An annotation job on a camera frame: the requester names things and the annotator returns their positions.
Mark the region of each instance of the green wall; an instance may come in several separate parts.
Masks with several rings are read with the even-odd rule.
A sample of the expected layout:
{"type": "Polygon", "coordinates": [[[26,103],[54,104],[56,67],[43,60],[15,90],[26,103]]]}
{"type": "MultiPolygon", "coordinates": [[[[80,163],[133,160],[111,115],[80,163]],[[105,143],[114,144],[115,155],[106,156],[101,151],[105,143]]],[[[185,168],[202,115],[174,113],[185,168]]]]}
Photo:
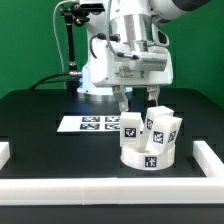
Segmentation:
{"type": "MultiPolygon", "coordinates": [[[[27,89],[39,79],[61,72],[52,27],[57,0],[3,1],[0,13],[0,97],[27,89]]],[[[223,0],[187,14],[162,27],[170,37],[175,81],[172,87],[193,88],[224,108],[223,0]]],[[[60,42],[67,58],[63,19],[57,17],[60,42]]],[[[76,30],[79,67],[86,61],[85,30],[76,30]]],[[[63,88],[63,84],[44,88],[63,88]]]]}

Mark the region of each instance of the black tabletop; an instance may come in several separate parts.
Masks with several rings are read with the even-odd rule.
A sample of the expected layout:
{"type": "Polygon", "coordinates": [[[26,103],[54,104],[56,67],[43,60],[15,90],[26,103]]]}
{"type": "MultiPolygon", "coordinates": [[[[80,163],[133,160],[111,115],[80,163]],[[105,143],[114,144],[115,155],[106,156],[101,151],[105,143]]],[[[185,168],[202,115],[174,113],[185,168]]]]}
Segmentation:
{"type": "MultiPolygon", "coordinates": [[[[141,112],[143,119],[146,99],[147,93],[136,89],[130,100],[131,111],[141,112]]],[[[78,99],[65,90],[11,92],[0,100],[0,141],[10,142],[11,153],[0,178],[203,178],[192,157],[193,141],[205,140],[222,160],[224,111],[190,89],[162,89],[159,105],[183,118],[175,163],[161,171],[140,171],[120,161],[118,132],[57,133],[64,115],[120,115],[117,102],[78,99]]],[[[24,223],[22,214],[27,214],[28,223],[42,218],[44,223],[208,223],[213,218],[223,223],[222,211],[222,205],[1,207],[0,218],[12,212],[5,223],[24,223]]]]}

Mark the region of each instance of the white border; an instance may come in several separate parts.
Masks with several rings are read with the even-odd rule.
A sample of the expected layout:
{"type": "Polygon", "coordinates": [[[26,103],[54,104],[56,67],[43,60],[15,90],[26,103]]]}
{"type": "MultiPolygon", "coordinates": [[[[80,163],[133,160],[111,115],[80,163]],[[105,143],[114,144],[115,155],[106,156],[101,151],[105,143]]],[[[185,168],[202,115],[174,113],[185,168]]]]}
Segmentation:
{"type": "MultiPolygon", "coordinates": [[[[194,155],[203,170],[212,168],[209,160],[203,162],[215,155],[205,142],[194,142],[194,155]]],[[[0,205],[221,204],[221,173],[207,178],[2,179],[0,205]]]]}

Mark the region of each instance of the white box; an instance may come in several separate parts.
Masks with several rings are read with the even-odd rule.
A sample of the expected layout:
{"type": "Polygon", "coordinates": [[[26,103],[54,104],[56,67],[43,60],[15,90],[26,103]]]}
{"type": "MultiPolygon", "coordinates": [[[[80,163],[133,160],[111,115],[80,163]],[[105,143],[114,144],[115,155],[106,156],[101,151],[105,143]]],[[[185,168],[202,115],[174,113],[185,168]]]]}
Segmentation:
{"type": "Polygon", "coordinates": [[[145,150],[163,154],[170,150],[176,141],[182,119],[164,115],[156,118],[145,150]]]}
{"type": "Polygon", "coordinates": [[[122,112],[120,121],[120,146],[140,147],[141,113],[122,112]]]}
{"type": "Polygon", "coordinates": [[[2,169],[2,167],[6,164],[9,158],[9,143],[0,142],[0,169],[2,169]]]}

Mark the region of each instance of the cable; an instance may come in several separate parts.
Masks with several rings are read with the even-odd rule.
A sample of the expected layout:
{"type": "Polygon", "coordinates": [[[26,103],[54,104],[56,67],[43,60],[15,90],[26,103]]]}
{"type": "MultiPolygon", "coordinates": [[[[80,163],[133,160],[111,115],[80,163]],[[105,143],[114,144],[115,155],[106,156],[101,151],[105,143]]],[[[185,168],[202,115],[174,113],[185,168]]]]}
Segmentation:
{"type": "Polygon", "coordinates": [[[93,50],[93,39],[95,39],[96,37],[98,37],[98,35],[92,36],[89,40],[89,50],[94,58],[97,58],[97,56],[95,55],[94,50],[93,50]]]}
{"type": "Polygon", "coordinates": [[[69,73],[60,73],[60,74],[55,74],[55,75],[50,75],[50,76],[47,76],[43,79],[41,79],[40,81],[38,81],[37,83],[35,83],[34,85],[32,85],[29,90],[34,90],[37,86],[39,86],[40,84],[44,83],[46,80],[49,80],[49,79],[53,79],[53,78],[57,78],[57,77],[61,77],[61,76],[69,76],[69,73]]]}
{"type": "Polygon", "coordinates": [[[59,42],[59,38],[58,38],[58,33],[57,33],[57,27],[56,27],[56,12],[58,10],[58,8],[65,3],[79,3],[78,0],[67,0],[67,1],[62,1],[60,3],[58,3],[54,9],[54,13],[53,13],[53,28],[54,28],[54,35],[55,35],[55,39],[56,39],[56,44],[57,44],[57,48],[58,48],[58,53],[59,53],[59,57],[60,57],[60,61],[61,61],[61,70],[62,73],[65,72],[65,65],[64,65],[64,59],[63,59],[63,55],[62,55],[62,50],[61,50],[61,45],[59,42]]]}

